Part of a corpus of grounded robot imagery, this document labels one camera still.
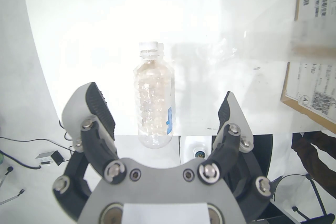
white table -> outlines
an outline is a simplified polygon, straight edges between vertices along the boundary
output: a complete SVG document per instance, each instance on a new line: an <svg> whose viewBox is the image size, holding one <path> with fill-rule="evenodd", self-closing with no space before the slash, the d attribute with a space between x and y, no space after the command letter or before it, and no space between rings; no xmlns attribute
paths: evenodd
<svg viewBox="0 0 336 224"><path fill-rule="evenodd" d="M234 92L254 134L320 129L280 102L296 0L26 0L56 111L95 81L117 135L136 135L138 42L157 40L175 68L175 135L215 135Z"/></svg>

power adapter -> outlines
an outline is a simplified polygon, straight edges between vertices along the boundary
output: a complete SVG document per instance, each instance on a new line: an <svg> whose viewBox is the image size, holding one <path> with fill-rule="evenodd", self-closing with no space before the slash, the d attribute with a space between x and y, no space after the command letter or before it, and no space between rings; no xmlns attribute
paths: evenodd
<svg viewBox="0 0 336 224"><path fill-rule="evenodd" d="M52 152L39 154L36 157L36 160L41 166L51 165L52 163L56 163L58 166L62 162L64 162L64 158L58 151L52 151Z"/></svg>

blue label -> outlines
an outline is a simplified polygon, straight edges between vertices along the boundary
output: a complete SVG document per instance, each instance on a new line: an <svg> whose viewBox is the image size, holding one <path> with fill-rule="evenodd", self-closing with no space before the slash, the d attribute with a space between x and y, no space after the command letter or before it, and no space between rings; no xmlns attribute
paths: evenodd
<svg viewBox="0 0 336 224"><path fill-rule="evenodd" d="M169 110L168 110L168 121L167 121L167 125L168 125L168 128L167 128L167 135L169 135L170 132L171 132L172 129L173 129L173 118L171 117L171 107L170 107Z"/></svg>

cardboard box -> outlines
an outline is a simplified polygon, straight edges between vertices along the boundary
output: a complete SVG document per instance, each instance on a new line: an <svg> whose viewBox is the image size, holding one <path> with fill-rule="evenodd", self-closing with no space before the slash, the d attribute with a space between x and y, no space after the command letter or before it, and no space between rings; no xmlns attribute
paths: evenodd
<svg viewBox="0 0 336 224"><path fill-rule="evenodd" d="M295 20L321 23L336 17L336 0L297 0ZM306 57L335 57L336 49L316 45L294 46ZM288 63L281 101L336 134L336 61L323 65Z"/></svg>
<svg viewBox="0 0 336 224"><path fill-rule="evenodd" d="M296 83L295 83L295 77L293 76L293 74L297 74L297 75L301 75L300 70L296 70L296 69L292 69L292 73L290 72L290 67L292 66L292 68L297 67L297 64L299 64L299 67L301 65L301 67L305 67L305 64L303 63L289 63L287 64L287 71L286 71L286 77L285 77L285 81L284 81L284 87L282 89L282 94L281 94L281 102L283 102L284 104L290 106L291 108L297 110L300 113L303 113L305 115L307 115L310 119L312 119L313 121L315 121L316 123L320 124L321 126L323 126L325 129L330 130L331 132L336 134L336 123L335 121L331 121L330 119L326 118L326 116L323 113L317 113L316 110L312 109L309 105L313 99L312 95L314 94L314 91L308 90L309 93L305 93L303 91L301 91L300 87L299 87L299 77L296 78ZM307 78L306 80L310 80L311 81L311 85L314 86L315 80L314 79L310 79ZM329 110L333 110L330 111L331 113L336 113L336 101L335 101L335 92L333 93L333 95L328 94L327 96L332 98L333 97L333 103L330 103L329 105Z"/></svg>
<svg viewBox="0 0 336 224"><path fill-rule="evenodd" d="M296 0L294 20L295 21L299 20L300 24L306 21L306 24L309 26L309 28L307 29L309 30L309 32L308 31L305 32L308 33L308 36L311 36L311 34L314 34L314 36L313 37L311 36L312 42L309 42L309 40L305 42L300 42L300 40L294 42L292 46L293 53L302 57L315 57L315 58L330 57L336 59L336 47L334 40L336 0L327 0L328 1L327 5L328 9L326 10L327 17L321 17L321 14L323 13L322 12L323 0L310 0L309 5L307 6L303 5L304 1L305 0ZM314 5L316 1L319 1L319 8L316 8L316 5ZM318 17L314 15L315 9L319 9ZM319 40L316 40L315 38L316 35L320 35Z"/></svg>

black cable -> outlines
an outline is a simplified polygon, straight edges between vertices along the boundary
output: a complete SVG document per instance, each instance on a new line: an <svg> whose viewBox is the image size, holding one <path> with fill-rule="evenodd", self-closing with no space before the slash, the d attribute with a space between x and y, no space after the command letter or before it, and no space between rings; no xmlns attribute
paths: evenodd
<svg viewBox="0 0 336 224"><path fill-rule="evenodd" d="M39 165L38 167L34 167L34 166L29 166L29 165L26 165L22 162L20 162L19 160L17 160L16 158L13 158L12 156L4 153L3 151L0 150L0 153L3 154L4 156L6 156L7 158L10 158L12 159L13 161L15 161L16 163L20 164L21 166L25 167L25 168L28 168L28 169L34 169L34 170L37 170L37 169L41 169L41 165Z"/></svg>
<svg viewBox="0 0 336 224"><path fill-rule="evenodd" d="M66 138L66 134L67 134L67 132L65 132L65 134L64 134L64 139L67 140L67 141L72 141L72 139Z"/></svg>
<svg viewBox="0 0 336 224"><path fill-rule="evenodd" d="M54 141L52 141L50 139L45 139L45 138L37 138L37 139L31 139L31 140L17 140L17 139L11 139L11 138L8 138L8 137L2 137L2 136L0 138L11 140L11 141L17 141L17 142L32 142L32 141L37 141L37 140L44 140L44 141L48 141L48 142L50 142L52 144L55 144L55 145L57 145L59 147L62 147L64 149L68 150L67 147L64 147L64 146L62 146L62 145L60 145L60 144L58 144L58 143L56 143L56 142L54 142Z"/></svg>
<svg viewBox="0 0 336 224"><path fill-rule="evenodd" d="M61 127L62 129L65 129L65 128L62 126L62 124L61 124L61 120L59 120L59 125L60 125L60 127ZM67 139L67 138L66 138L66 134L67 134L67 132L65 132L65 134L64 134L64 139L67 140L67 141L72 141L72 139Z"/></svg>
<svg viewBox="0 0 336 224"><path fill-rule="evenodd" d="M61 127L62 129L65 129L65 128L62 126L62 124L61 124L61 120L59 120L59 125L60 125L60 127Z"/></svg>
<svg viewBox="0 0 336 224"><path fill-rule="evenodd" d="M69 148L68 148L68 150L70 152L70 156L72 157L72 153L71 152L75 152L75 151L71 150L70 147L73 147L73 145L69 146Z"/></svg>
<svg viewBox="0 0 336 224"><path fill-rule="evenodd" d="M303 176L303 177L306 177L306 175L302 175L302 174L290 174L290 175L286 175L285 177L282 177L281 180L277 183L275 189L274 189L274 195L273 195L273 199L275 201L275 191L276 191L276 188L277 186L279 185L279 183L286 177L289 177L289 176Z"/></svg>

